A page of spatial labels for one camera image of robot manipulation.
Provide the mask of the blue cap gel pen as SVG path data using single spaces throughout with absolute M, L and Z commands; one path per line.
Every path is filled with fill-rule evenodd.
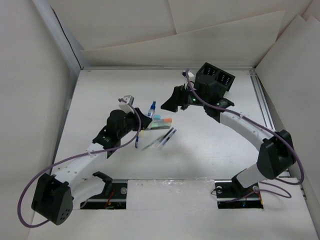
M 169 135 L 168 137 L 160 144 L 160 146 L 158 147 L 159 150 L 161 150 L 165 145 L 166 143 L 171 139 L 171 137 L 176 133 L 176 129 L 174 129 Z

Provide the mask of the black pen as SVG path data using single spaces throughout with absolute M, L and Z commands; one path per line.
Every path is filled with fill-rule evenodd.
M 170 126 L 161 126 L 161 127 L 146 128 L 144 131 L 165 130 L 170 128 L 171 128 Z

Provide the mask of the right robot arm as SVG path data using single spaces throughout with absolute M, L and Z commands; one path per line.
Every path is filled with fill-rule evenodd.
M 235 104 L 224 97 L 234 81 L 233 75 L 222 73 L 214 77 L 185 71 L 182 74 L 186 83 L 174 87 L 161 109 L 176 113 L 189 106 L 201 106 L 209 117 L 240 134 L 258 150 L 256 163 L 231 179 L 227 191 L 236 201 L 249 196 L 255 184 L 277 179 L 297 162 L 292 137 L 287 131 L 276 132 L 254 122 L 237 112 Z

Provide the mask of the black slotted organizer box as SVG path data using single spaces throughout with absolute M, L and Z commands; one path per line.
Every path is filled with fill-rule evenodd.
M 235 78 L 234 75 L 205 62 L 196 73 L 194 87 L 202 97 L 222 98 L 230 90 Z

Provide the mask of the dark cap gel pen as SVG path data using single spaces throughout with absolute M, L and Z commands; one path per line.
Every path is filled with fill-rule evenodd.
M 160 138 L 160 140 L 155 144 L 155 147 L 158 147 L 160 143 L 174 130 L 174 127 L 172 127 L 163 137 Z

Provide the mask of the green cap highlighter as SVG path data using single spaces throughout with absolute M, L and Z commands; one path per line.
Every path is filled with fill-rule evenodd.
M 150 128 L 166 128 L 166 127 L 171 127 L 172 123 L 171 122 L 154 122 L 150 125 Z

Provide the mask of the yellow cap highlighter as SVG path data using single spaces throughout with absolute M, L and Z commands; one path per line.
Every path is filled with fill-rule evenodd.
M 141 131 L 139 132 L 139 135 L 138 135 L 138 136 L 139 136 L 140 138 L 143 138 L 143 137 L 144 137 L 144 133 L 145 133 L 145 131 L 144 131 L 144 130 L 141 130 Z

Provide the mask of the green gel pen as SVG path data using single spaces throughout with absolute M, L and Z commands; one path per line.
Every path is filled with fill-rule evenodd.
M 164 137 L 164 134 L 162 134 L 161 136 L 159 136 L 158 138 L 156 138 L 155 140 L 153 140 L 151 143 L 149 143 L 148 145 L 146 145 L 145 147 L 143 147 L 141 149 L 141 151 L 144 151 L 146 149 L 148 149 L 149 147 L 151 147 L 152 145 L 154 145 L 155 143 L 157 143 L 158 141 L 160 141 L 162 139 L 162 137 Z

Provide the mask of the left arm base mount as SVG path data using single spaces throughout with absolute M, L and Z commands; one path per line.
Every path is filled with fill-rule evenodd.
M 97 171 L 94 180 L 102 185 L 98 193 L 93 194 L 80 203 L 81 210 L 125 210 L 127 208 L 127 180 L 113 180 L 110 176 Z

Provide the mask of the aluminium rail right side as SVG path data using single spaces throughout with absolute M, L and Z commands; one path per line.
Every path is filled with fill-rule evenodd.
M 254 88 L 254 92 L 260 107 L 260 111 L 263 117 L 263 122 L 264 122 L 264 126 L 267 127 L 268 129 L 271 129 L 273 131 L 276 131 L 275 125 L 274 125 L 274 121 L 270 112 L 270 108 L 269 105 L 267 103 L 267 99 L 266 99 L 266 95 L 264 93 L 263 90 L 263 86 L 261 83 L 260 78 L 258 77 L 258 74 L 256 73 L 255 70 L 249 70 L 248 74 L 250 76 L 253 88 Z M 306 194 L 305 194 L 305 190 L 303 188 L 303 181 L 305 179 L 305 172 L 303 169 L 303 165 L 301 160 L 299 159 L 297 161 L 297 163 L 295 163 L 294 165 L 291 166 L 293 167 L 297 167 L 298 169 L 298 173 L 299 173 L 299 179 L 302 180 L 302 182 L 300 183 L 299 187 L 302 193 L 302 196 L 305 200 L 307 200 Z

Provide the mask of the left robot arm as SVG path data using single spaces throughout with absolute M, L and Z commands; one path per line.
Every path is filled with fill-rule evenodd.
M 95 169 L 124 145 L 121 139 L 130 132 L 146 129 L 152 118 L 139 108 L 113 110 L 106 125 L 87 148 L 86 152 L 54 172 L 41 173 L 36 184 L 31 208 L 48 222 L 61 225 L 87 199 L 98 195 L 107 198 L 113 191 L 113 179 Z

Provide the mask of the blue pen near gripper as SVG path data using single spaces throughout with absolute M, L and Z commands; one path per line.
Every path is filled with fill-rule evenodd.
M 134 146 L 135 146 L 136 149 L 139 148 L 139 136 L 136 137 Z

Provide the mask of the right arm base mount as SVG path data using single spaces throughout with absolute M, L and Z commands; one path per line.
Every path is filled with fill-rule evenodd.
M 237 187 L 232 180 L 215 180 L 211 194 L 216 196 L 217 207 L 231 209 L 263 209 L 259 185 L 255 183 L 248 188 Z

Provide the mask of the blue spray bottle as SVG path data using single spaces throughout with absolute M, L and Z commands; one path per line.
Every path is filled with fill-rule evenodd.
M 147 116 L 149 118 L 152 118 L 155 114 L 155 111 L 156 111 L 156 101 L 153 101 L 149 110 L 148 110 Z

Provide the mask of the orange cap highlighter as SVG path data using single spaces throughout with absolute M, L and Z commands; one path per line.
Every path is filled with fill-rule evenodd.
M 162 119 L 153 119 L 154 123 L 171 123 L 173 120 L 172 118 L 162 118 Z

